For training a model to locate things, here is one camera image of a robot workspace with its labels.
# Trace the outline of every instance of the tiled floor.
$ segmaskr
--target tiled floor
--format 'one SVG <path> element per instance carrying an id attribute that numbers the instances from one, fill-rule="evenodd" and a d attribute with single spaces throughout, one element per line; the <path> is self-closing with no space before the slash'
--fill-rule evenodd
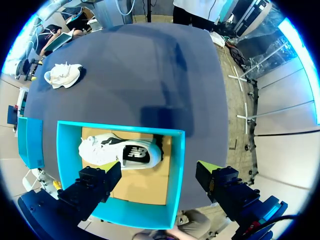
<path id="1" fill-rule="evenodd" d="M 153 15 L 152 22 L 171 23 L 172 16 Z M 134 23 L 144 23 L 146 18 L 144 15 L 135 16 Z M 235 75 L 233 66 L 239 74 L 243 71 L 233 61 L 227 47 L 224 49 L 216 46 L 226 89 L 226 97 L 228 104 L 228 138 L 229 150 L 227 154 L 227 165 L 239 171 L 239 178 L 244 182 L 248 182 L 251 178 L 249 171 L 253 169 L 253 156 L 250 151 L 245 150 L 245 145 L 249 144 L 249 135 L 245 134 L 245 120 L 237 118 L 237 115 L 245 115 L 244 103 L 247 102 L 248 115 L 253 114 L 254 101 L 247 95 L 253 92 L 253 86 L 246 82 L 241 82 L 243 92 L 241 92 L 239 83 L 236 79 L 229 78 L 228 75 Z M 200 212 L 205 214 L 211 220 L 211 229 L 201 239 L 211 239 L 215 232 L 221 231 L 230 220 L 226 218 L 225 212 L 219 205 L 206 206 L 198 208 Z M 181 212 L 177 215 L 177 221 L 182 218 L 183 222 L 187 219 Z M 101 222 L 98 219 L 92 222 L 82 223 L 83 228 L 104 238 L 112 238 L 113 240 L 130 240 L 135 233 L 141 229 L 118 226 L 115 224 Z"/>

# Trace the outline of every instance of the person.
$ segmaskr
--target person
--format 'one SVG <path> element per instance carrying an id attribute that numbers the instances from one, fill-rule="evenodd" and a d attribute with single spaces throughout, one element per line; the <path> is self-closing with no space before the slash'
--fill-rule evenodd
<path id="1" fill-rule="evenodd" d="M 189 222 L 175 225 L 173 229 L 152 231 L 149 234 L 138 233 L 132 240 L 196 240 L 209 231 L 211 222 L 199 211 L 188 210 L 184 215 Z"/>
<path id="2" fill-rule="evenodd" d="M 227 0 L 174 0 L 173 23 L 211 31 Z"/>
<path id="3" fill-rule="evenodd" d="M 74 28 L 73 31 L 73 36 L 70 41 L 73 41 L 84 35 L 84 33 L 81 30 L 75 30 Z M 50 43 L 52 43 L 53 40 L 60 36 L 61 32 L 62 27 L 54 24 L 48 25 L 38 36 L 38 46 L 37 49 L 35 49 L 35 53 L 38 54 L 40 57 L 48 56 L 49 54 L 51 54 L 52 51 L 45 51 L 45 49 Z"/>

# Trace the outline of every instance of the white wall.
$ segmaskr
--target white wall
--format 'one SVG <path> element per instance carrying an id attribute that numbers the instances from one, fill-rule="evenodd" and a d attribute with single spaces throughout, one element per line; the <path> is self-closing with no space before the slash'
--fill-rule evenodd
<path id="1" fill-rule="evenodd" d="M 260 175 L 310 189 L 320 160 L 320 132 L 281 136 L 257 136 L 257 168 Z"/>
<path id="2" fill-rule="evenodd" d="M 307 103 L 313 94 L 298 57 L 257 79 L 257 114 Z M 301 133 L 319 130 L 314 103 L 256 119 L 255 135 Z"/>

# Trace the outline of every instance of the table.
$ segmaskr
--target table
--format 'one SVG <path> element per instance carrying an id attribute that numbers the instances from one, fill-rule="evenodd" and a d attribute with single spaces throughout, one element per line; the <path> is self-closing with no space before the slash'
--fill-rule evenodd
<path id="1" fill-rule="evenodd" d="M 55 64 L 81 64 L 71 88 L 45 79 Z M 59 178 L 57 121 L 184 130 L 179 209 L 210 205 L 196 163 L 224 167 L 228 108 L 224 78 L 209 34 L 172 23 L 128 24 L 90 33 L 49 55 L 29 89 L 24 116 L 43 120 L 44 170 Z"/>

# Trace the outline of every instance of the white cloth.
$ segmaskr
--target white cloth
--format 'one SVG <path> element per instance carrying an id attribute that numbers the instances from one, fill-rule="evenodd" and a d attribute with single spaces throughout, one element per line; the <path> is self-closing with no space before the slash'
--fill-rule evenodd
<path id="1" fill-rule="evenodd" d="M 227 0 L 174 0 L 173 5 L 190 14 L 215 22 L 226 2 Z"/>

